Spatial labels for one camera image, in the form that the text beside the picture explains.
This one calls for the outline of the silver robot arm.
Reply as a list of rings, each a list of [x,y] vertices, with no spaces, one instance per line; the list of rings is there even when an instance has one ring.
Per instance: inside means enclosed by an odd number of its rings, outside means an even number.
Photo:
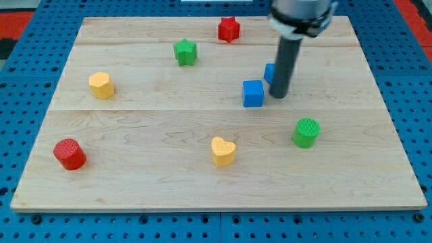
[[[274,0],[268,19],[284,39],[315,38],[330,25],[337,7],[331,0]]]

